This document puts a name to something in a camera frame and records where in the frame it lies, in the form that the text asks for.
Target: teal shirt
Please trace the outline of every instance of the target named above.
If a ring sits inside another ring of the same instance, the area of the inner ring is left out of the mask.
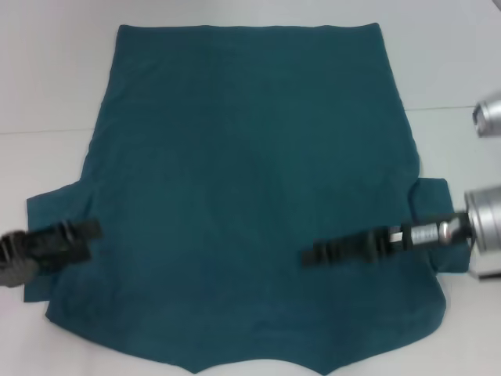
[[[47,317],[198,372],[269,358],[326,374],[441,323],[466,246],[302,269],[315,240],[450,212],[419,158],[377,24],[122,26],[77,183],[30,228],[96,217],[92,261],[27,286]]]

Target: teal cloth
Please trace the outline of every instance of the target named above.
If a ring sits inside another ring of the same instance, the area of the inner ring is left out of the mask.
[[[315,240],[450,212],[419,158],[377,24],[122,26],[81,179],[29,227],[98,218],[91,262],[28,285],[47,317],[197,372],[269,358],[321,374],[441,323],[467,247],[302,269]]]

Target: white surface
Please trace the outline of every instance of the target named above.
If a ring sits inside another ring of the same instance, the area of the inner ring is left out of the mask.
[[[374,21],[383,29],[406,108],[470,105],[501,89],[501,12],[490,0],[0,0],[0,133],[18,132],[0,135],[0,233],[26,226],[26,198],[78,178],[119,24],[351,26]],[[470,112],[408,112],[422,175],[447,178],[458,207],[464,190],[501,183],[501,139],[477,139]],[[46,132],[58,129],[65,131]],[[334,374],[501,374],[501,284],[443,276],[442,285],[449,308],[437,332]],[[45,304],[21,303],[20,290],[0,290],[2,376],[189,374],[83,341],[49,324],[44,311]],[[202,374],[316,373],[257,360]]]

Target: metal cylinder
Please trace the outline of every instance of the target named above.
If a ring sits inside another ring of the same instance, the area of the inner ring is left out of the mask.
[[[501,135],[501,93],[477,103],[473,122],[480,137]]]
[[[478,250],[501,251],[501,186],[465,193]]]

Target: white table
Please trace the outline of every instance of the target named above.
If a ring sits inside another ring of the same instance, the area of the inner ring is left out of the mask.
[[[1,0],[0,233],[26,227],[26,198],[78,179],[120,24],[355,26],[379,22],[413,129],[421,175],[463,192],[501,184],[501,139],[477,139],[471,106],[501,89],[501,12],[490,0]],[[491,266],[501,258],[474,260]],[[442,276],[449,308],[431,336],[335,375],[501,373],[501,283]],[[189,374],[86,342],[0,290],[2,376]],[[256,360],[204,375],[316,374]]]

